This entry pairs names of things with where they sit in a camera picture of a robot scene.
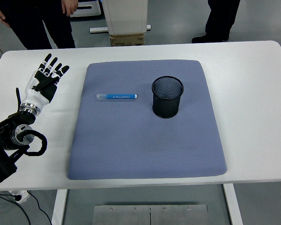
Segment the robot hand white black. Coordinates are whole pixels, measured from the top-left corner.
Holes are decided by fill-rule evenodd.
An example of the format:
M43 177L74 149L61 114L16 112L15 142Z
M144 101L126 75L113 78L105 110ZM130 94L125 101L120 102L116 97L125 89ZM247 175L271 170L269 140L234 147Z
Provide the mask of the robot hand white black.
M57 60L48 54L33 73L25 89L25 99L20 104L21 111L31 110L38 114L52 101L60 79L69 70L68 65L58 64Z

